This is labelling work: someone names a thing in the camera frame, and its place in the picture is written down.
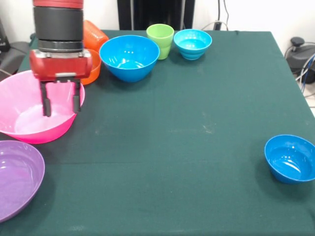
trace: cup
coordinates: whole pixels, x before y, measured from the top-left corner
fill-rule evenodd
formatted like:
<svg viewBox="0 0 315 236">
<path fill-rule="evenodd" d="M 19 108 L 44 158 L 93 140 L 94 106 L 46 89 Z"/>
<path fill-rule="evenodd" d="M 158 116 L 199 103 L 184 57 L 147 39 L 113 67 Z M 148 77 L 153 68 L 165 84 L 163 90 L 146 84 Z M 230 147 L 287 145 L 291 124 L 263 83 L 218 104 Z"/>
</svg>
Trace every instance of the cup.
<svg viewBox="0 0 315 236">
<path fill-rule="evenodd" d="M 83 21 L 83 44 L 85 48 L 99 52 L 101 46 L 108 41 L 108 37 L 91 21 Z"/>
<path fill-rule="evenodd" d="M 147 37 L 153 40 L 160 49 L 159 60 L 167 58 L 173 41 L 174 29 L 165 24 L 155 24 L 147 28 Z"/>
<path fill-rule="evenodd" d="M 88 50 L 91 53 L 93 65 L 92 65 L 92 71 L 90 73 L 90 76 L 86 79 L 81 79 L 81 83 L 83 85 L 88 85 L 90 83 L 93 83 L 98 78 L 99 73 L 100 73 L 101 59 L 98 52 L 92 49 L 88 49 Z"/>
</svg>

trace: bowl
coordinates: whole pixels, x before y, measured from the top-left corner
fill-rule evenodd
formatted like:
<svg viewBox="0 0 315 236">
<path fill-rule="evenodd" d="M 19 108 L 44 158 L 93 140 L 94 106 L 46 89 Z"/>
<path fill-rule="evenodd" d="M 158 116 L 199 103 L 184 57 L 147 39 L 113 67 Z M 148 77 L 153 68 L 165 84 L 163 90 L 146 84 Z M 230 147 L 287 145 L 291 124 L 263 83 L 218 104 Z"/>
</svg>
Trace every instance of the bowl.
<svg viewBox="0 0 315 236">
<path fill-rule="evenodd" d="M 95 80 L 97 80 L 99 73 L 100 73 L 100 64 L 101 64 L 101 59 L 99 57 L 98 52 L 92 50 L 92 49 L 88 49 L 91 57 L 92 57 L 92 71 L 90 73 L 90 76 L 88 78 L 85 79 L 81 79 L 81 83 L 83 85 L 89 85 L 91 83 L 93 83 Z"/>
<path fill-rule="evenodd" d="M 33 146 L 0 141 L 0 223 L 23 210 L 38 191 L 45 163 Z"/>
<path fill-rule="evenodd" d="M 72 97 L 74 83 L 48 83 L 52 115 L 43 116 L 39 82 L 29 71 L 0 82 L 0 132 L 30 144 L 53 141 L 67 132 L 76 114 Z M 81 105 L 85 97 L 81 85 Z"/>
<path fill-rule="evenodd" d="M 174 42 L 187 60 L 197 60 L 212 44 L 211 36 L 198 29 L 185 29 L 177 32 Z"/>
<path fill-rule="evenodd" d="M 144 79 L 156 64 L 159 53 L 155 42 L 136 35 L 112 38 L 99 50 L 108 70 L 125 82 Z"/>
<path fill-rule="evenodd" d="M 278 135 L 265 146 L 265 157 L 275 178 L 283 183 L 315 179 L 315 146 L 294 135 Z"/>
</svg>

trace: purple bowl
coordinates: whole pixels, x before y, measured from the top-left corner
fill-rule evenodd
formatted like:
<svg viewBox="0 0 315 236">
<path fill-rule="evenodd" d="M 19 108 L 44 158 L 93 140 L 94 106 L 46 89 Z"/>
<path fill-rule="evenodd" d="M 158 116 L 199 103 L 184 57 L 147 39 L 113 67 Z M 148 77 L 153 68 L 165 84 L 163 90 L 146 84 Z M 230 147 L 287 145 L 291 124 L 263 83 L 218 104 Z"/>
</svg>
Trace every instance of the purple bowl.
<svg viewBox="0 0 315 236">
<path fill-rule="evenodd" d="M 19 141 L 0 141 L 0 223 L 30 203 L 44 173 L 44 159 L 36 148 Z"/>
</svg>

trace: light blue bowl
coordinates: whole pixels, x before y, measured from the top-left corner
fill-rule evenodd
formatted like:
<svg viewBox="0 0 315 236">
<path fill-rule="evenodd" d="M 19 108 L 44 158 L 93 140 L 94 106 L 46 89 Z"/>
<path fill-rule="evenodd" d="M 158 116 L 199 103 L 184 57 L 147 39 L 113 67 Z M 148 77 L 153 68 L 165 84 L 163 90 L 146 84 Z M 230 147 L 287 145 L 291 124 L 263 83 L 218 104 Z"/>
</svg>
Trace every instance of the light blue bowl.
<svg viewBox="0 0 315 236">
<path fill-rule="evenodd" d="M 104 43 L 99 56 L 117 78 L 137 82 L 153 69 L 159 57 L 159 47 L 148 38 L 124 35 Z"/>
<path fill-rule="evenodd" d="M 175 34 L 174 42 L 185 59 L 197 60 L 212 44 L 212 37 L 205 31 L 185 29 Z"/>
<path fill-rule="evenodd" d="M 315 146 L 294 135 L 278 135 L 265 146 L 265 156 L 275 178 L 283 183 L 315 179 Z"/>
</svg>

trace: white wall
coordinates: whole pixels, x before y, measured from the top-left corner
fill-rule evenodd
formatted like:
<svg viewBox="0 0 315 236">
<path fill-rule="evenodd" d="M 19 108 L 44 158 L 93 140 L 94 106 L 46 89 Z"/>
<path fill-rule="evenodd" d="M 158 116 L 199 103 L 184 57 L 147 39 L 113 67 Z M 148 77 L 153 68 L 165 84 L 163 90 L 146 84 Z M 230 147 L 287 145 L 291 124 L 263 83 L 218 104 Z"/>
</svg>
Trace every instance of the white wall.
<svg viewBox="0 0 315 236">
<path fill-rule="evenodd" d="M 300 36 L 315 42 L 315 0 L 225 0 L 230 30 L 271 31 L 281 51 Z M 217 0 L 196 0 L 193 27 L 201 29 L 218 17 Z M 226 20 L 223 0 L 221 18 Z"/>
<path fill-rule="evenodd" d="M 271 31 L 282 52 L 293 36 L 315 42 L 315 0 L 226 0 L 226 5 L 230 30 Z M 101 29 L 119 29 L 116 0 L 85 0 L 84 15 Z M 201 29 L 217 15 L 217 0 L 196 0 L 193 27 Z M 10 42 L 28 41 L 34 32 L 32 0 L 0 0 L 0 17 Z"/>
<path fill-rule="evenodd" d="M 0 18 L 10 42 L 29 41 L 35 32 L 32 0 L 0 0 Z M 101 29 L 118 30 L 116 0 L 85 0 L 84 18 Z"/>
</svg>

